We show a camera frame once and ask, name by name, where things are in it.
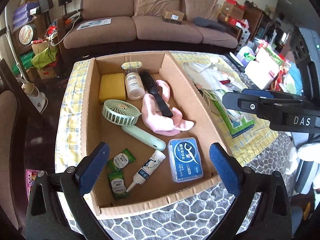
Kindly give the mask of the brown sofa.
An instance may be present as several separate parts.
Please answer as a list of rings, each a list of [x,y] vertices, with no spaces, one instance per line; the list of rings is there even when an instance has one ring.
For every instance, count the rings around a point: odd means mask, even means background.
[[[237,39],[227,32],[198,27],[196,17],[217,22],[218,0],[81,0],[82,21],[65,37],[66,49],[138,40],[204,44],[234,49]],[[182,24],[164,22],[171,9],[185,14]],[[87,21],[111,18],[111,24],[77,30]]]

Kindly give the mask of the small cardboard box on sofa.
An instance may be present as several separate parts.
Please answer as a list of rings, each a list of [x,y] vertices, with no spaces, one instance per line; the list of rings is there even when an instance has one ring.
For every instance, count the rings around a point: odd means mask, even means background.
[[[164,22],[173,23],[173,24],[182,24],[185,14],[180,11],[167,9],[162,15],[162,20]]]

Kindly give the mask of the green wipe sachet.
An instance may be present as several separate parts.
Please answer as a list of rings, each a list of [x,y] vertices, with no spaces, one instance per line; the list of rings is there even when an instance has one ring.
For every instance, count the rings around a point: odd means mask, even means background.
[[[126,148],[106,163],[107,170],[111,173],[118,172],[135,160],[134,155]]]
[[[115,200],[124,199],[128,196],[127,188],[124,183],[124,174],[122,171],[109,173],[107,175],[109,185]]]

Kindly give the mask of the white glue tube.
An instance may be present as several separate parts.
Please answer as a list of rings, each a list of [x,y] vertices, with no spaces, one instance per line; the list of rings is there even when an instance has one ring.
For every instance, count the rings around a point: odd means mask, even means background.
[[[131,191],[137,184],[141,185],[145,183],[145,181],[153,174],[153,172],[159,167],[165,158],[166,156],[163,152],[155,150],[151,157],[133,176],[133,182],[126,189],[126,192]]]

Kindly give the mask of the green handheld fan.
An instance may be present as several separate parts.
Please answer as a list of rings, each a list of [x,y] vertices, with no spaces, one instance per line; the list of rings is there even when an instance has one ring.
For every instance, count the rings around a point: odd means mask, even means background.
[[[108,99],[104,101],[102,115],[107,121],[121,126],[124,132],[140,142],[155,150],[165,150],[166,143],[163,140],[136,126],[141,116],[136,106],[123,100]]]

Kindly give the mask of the blue white paper on sofa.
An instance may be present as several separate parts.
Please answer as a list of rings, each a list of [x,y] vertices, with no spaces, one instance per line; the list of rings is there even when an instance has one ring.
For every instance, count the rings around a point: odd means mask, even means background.
[[[108,25],[108,24],[111,24],[111,21],[112,21],[111,18],[106,18],[106,19],[102,19],[102,20],[95,20],[95,21],[87,21],[87,22],[80,24],[77,27],[77,30],[99,27],[102,25]]]

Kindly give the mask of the green wet wipes pack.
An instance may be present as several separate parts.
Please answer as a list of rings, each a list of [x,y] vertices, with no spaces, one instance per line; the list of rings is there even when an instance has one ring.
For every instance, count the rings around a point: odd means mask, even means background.
[[[208,96],[216,109],[219,111],[223,121],[225,122],[232,138],[245,133],[254,127],[254,120],[249,114],[240,111],[227,109],[222,103],[222,97],[226,94],[223,89],[209,91]]]

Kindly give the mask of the dark blue neck pillow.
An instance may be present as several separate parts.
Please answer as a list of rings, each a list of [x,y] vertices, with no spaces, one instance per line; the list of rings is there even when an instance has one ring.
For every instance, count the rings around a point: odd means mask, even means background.
[[[223,33],[227,31],[224,25],[206,18],[202,18],[202,17],[194,18],[193,23],[198,27],[214,29]]]

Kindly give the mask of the round cookie tin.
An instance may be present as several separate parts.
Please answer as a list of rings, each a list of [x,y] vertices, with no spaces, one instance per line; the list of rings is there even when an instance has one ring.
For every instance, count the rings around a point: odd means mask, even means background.
[[[24,25],[19,33],[18,40],[22,45],[29,45],[31,41],[34,40],[36,36],[36,26],[34,24],[26,24]]]

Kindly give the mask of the blue floss pick box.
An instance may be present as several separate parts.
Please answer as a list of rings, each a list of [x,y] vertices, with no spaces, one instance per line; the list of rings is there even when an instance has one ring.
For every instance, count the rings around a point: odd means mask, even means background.
[[[183,183],[203,177],[201,156],[195,138],[171,139],[168,153],[174,182]]]

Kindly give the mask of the yellow sponge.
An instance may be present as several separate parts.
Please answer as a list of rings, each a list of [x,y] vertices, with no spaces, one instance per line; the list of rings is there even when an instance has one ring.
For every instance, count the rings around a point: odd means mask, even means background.
[[[106,100],[126,100],[126,89],[124,74],[103,75],[100,80],[99,102],[103,104]]]

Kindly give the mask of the black hairbrush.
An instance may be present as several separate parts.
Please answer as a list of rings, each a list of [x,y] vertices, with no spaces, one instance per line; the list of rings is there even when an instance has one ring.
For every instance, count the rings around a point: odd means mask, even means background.
[[[171,112],[171,110],[169,109],[165,101],[162,99],[162,97],[160,96],[157,81],[151,74],[151,71],[149,69],[143,69],[139,71],[139,75],[148,93],[153,95],[153,97],[155,98],[157,106],[159,107],[159,110],[161,111],[162,115],[167,118],[172,118],[173,113]]]

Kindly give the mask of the Olay lotion bottle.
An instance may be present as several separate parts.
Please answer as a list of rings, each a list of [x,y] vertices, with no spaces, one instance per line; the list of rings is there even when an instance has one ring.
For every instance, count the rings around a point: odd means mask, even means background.
[[[145,89],[137,68],[129,68],[124,70],[125,87],[127,97],[130,100],[140,100],[145,95]]]

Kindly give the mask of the white tissue box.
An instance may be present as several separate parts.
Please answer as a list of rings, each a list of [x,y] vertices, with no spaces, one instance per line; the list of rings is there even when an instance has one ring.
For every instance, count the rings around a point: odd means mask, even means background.
[[[260,48],[256,59],[248,63],[245,74],[261,90],[267,89],[279,73],[279,65],[270,54]]]

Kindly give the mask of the black remote control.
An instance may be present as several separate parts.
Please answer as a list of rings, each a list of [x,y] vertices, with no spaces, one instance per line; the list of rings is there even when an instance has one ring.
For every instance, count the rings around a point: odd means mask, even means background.
[[[227,55],[229,60],[236,66],[236,68],[244,73],[245,72],[245,66],[240,62],[240,60],[231,52]]]

